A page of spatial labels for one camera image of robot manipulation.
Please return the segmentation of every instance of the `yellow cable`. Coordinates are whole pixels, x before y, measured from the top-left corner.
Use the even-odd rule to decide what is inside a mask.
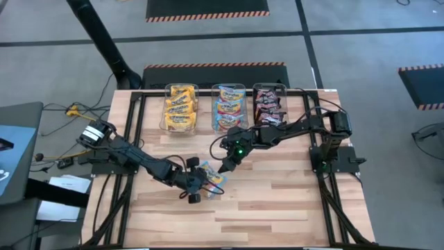
[[[91,120],[91,121],[95,121],[94,118],[88,117],[88,116],[86,116],[86,115],[78,114],[77,116],[82,117],[82,118],[85,118],[85,119],[88,119],[88,120]]]
[[[74,154],[71,154],[71,155],[68,155],[68,156],[63,156],[63,157],[60,157],[60,156],[45,156],[44,159],[65,159],[65,158],[70,158],[70,157],[81,156],[81,155],[86,154],[88,152],[89,152],[89,150],[84,150],[84,151],[81,151],[79,153],[74,153]]]

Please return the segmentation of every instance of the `black floor mat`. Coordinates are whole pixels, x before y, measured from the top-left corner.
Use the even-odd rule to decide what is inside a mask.
[[[444,108],[444,64],[402,67],[405,88],[419,110]]]
[[[147,65],[142,89],[164,89],[169,83],[194,83],[210,89],[218,83],[241,83],[251,89],[255,83],[278,83],[289,88],[283,62],[196,63],[187,65]]]
[[[266,0],[148,0],[147,22],[268,16]]]

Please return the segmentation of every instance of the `white paper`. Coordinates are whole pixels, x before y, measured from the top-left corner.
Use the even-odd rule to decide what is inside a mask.
[[[90,183],[91,181],[86,178],[67,175],[62,177],[51,177],[51,180],[49,181],[49,184],[51,185],[82,193],[86,193]],[[79,211],[80,208],[77,207],[42,201],[37,213],[37,219],[49,221],[68,219],[67,222],[75,222],[78,218]]]

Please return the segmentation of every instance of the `snack package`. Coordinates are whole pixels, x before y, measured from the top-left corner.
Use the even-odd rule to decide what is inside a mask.
[[[185,90],[184,92],[165,101],[168,107],[189,103],[191,101],[191,94],[189,93],[189,90]]]
[[[262,120],[260,120],[260,122],[263,125],[273,125],[273,126],[277,126],[277,125],[280,125],[282,123],[280,120],[274,119],[272,117],[267,117],[265,119],[262,119]]]
[[[244,98],[245,90],[235,90],[231,87],[219,87],[221,89],[221,95],[219,98],[221,101],[238,101]]]
[[[243,115],[216,115],[216,131],[226,131],[241,123]]]
[[[280,98],[278,98],[278,96],[276,95],[276,93],[272,90],[260,90],[257,93],[256,96],[256,103],[264,103],[264,104],[268,104],[268,103],[273,103],[273,102],[279,102]]]
[[[277,98],[276,93],[272,90],[259,90],[257,92],[256,101],[262,97],[268,97],[268,98],[272,98],[272,99]]]
[[[165,109],[166,114],[170,115],[181,115],[181,114],[191,114],[194,111],[194,102],[190,101],[189,103],[176,105]]]
[[[186,115],[165,114],[165,125],[168,130],[185,131],[195,127],[196,113]]]
[[[208,164],[207,161],[205,161],[204,163],[202,163],[198,167],[204,169],[205,172],[207,172],[207,179],[212,184],[214,184],[214,185],[207,184],[205,186],[205,188],[207,188],[211,192],[221,193],[221,190],[219,188],[222,188],[225,185],[225,183],[227,183],[228,178],[223,176],[222,174],[219,174],[217,171],[214,171],[214,169],[210,166],[210,164]],[[205,196],[208,199],[212,199],[216,195],[211,192],[205,191],[205,193],[206,193]]]
[[[256,116],[258,116],[258,114],[260,112],[274,112],[274,111],[278,111],[281,108],[281,105],[278,103],[269,103],[269,104],[263,104],[263,103],[259,103],[256,105]]]
[[[217,114],[219,115],[239,115],[241,113],[242,101],[216,101]]]
[[[257,121],[261,122],[263,119],[270,117],[282,122],[286,114],[287,112],[266,112],[264,110],[260,110],[259,115],[257,116]]]
[[[185,91],[189,91],[191,98],[193,101],[196,100],[196,94],[194,92],[194,86],[193,85],[182,85],[182,86],[171,86],[171,96],[174,97],[178,94],[181,94]]]

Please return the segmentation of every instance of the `yellow snack bag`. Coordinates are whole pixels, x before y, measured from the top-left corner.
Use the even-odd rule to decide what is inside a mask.
[[[238,101],[216,101],[217,113],[219,115],[238,115],[241,113],[242,100]]]
[[[181,94],[171,97],[169,100],[165,100],[168,107],[176,106],[184,103],[189,103],[191,101],[191,95],[189,91],[184,91]]]
[[[176,105],[165,109],[166,114],[170,115],[181,115],[181,114],[191,114],[193,113],[194,102],[190,101],[189,103]]]
[[[196,113],[186,115],[165,114],[165,125],[168,130],[185,130],[196,124]]]
[[[245,90],[234,90],[231,87],[219,87],[222,101],[237,101],[245,96]]]
[[[185,91],[189,91],[191,98],[195,99],[194,86],[193,85],[182,85],[182,86],[171,86],[171,96],[174,97],[178,94],[181,94]]]

